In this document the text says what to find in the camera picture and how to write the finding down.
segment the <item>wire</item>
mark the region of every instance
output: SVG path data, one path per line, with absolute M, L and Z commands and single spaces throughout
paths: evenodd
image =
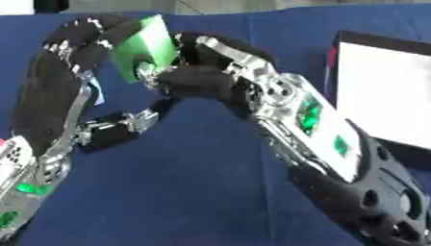
M 188 8 L 189 8 L 189 9 L 191 9 L 192 11 L 199 13 L 200 15 L 205 15 L 205 13 L 203 13 L 203 12 L 201 12 L 200 10 L 198 10 L 198 9 L 194 8 L 192 5 L 190 5 L 190 4 L 186 3 L 186 2 L 184 2 L 183 0 L 176 0 L 176 1 L 177 1 L 177 2 L 179 2 L 180 4 L 184 5 L 184 6 L 188 7 Z

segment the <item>green led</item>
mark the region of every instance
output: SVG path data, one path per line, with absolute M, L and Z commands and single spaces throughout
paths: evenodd
M 16 187 L 16 190 L 24 192 L 24 193 L 34 193 L 35 192 L 35 186 L 32 184 L 21 183 Z
M 345 157 L 347 154 L 347 143 L 345 143 L 344 139 L 342 139 L 339 135 L 337 135 L 337 138 L 334 141 L 334 148 L 340 155 L 342 155 L 342 157 Z
M 297 124 L 304 134 L 312 134 L 313 128 L 318 123 L 320 112 L 321 105 L 313 96 L 309 96 L 302 102 L 297 116 Z
M 316 117 L 304 117 L 304 120 L 302 121 L 302 127 L 305 129 L 313 128 L 317 123 Z
M 16 187 L 17 191 L 23 192 L 23 193 L 32 193 L 35 195 L 45 195 L 50 190 L 49 185 L 32 185 L 27 183 L 21 183 Z
M 0 216 L 0 228 L 7 228 L 18 216 L 17 211 L 7 211 Z
M 49 185 L 41 185 L 41 186 L 35 187 L 35 192 L 33 193 L 36 195 L 45 195 L 46 193 L 49 192 L 50 189 L 51 187 Z
M 318 114 L 318 107 L 310 109 L 310 114 L 316 116 Z

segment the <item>green block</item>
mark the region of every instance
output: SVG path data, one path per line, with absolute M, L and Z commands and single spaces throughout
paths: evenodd
M 115 66 L 128 83 L 138 81 L 133 71 L 135 55 L 148 56 L 158 70 L 170 66 L 176 56 L 175 46 L 161 15 L 145 18 L 141 21 L 141 25 L 141 31 L 129 37 L 111 52 Z

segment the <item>table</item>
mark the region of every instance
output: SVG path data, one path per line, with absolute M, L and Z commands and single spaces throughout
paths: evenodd
M 273 54 L 280 71 L 300 73 L 322 89 L 324 54 L 339 29 L 431 41 L 430 12 L 431 5 L 346 6 L 165 21 L 173 31 L 245 39 Z M 45 36 L 75 17 L 0 17 L 1 137 L 28 60 Z M 108 61 L 98 76 L 107 103 L 90 115 L 138 111 L 158 97 L 122 82 Z M 358 245 L 287 181 L 284 164 L 253 126 L 217 102 L 183 102 L 139 140 L 90 156 L 77 152 L 73 160 L 19 245 Z M 431 174 L 413 172 L 431 190 Z

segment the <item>robotic hand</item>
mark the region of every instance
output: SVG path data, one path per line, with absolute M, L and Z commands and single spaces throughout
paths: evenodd
M 160 119 L 171 100 L 137 114 L 80 123 L 98 90 L 92 70 L 141 29 L 133 18 L 100 14 L 62 25 L 31 60 L 13 109 L 13 137 L 0 144 L 0 240 L 26 225 L 70 169 L 75 144 L 94 151 L 132 139 Z
M 365 245 L 431 245 L 429 198 L 418 183 L 307 80 L 278 73 L 269 55 L 238 40 L 173 38 L 182 60 L 155 81 L 142 80 L 173 97 L 216 99 L 252 121 L 286 163 L 291 181 Z

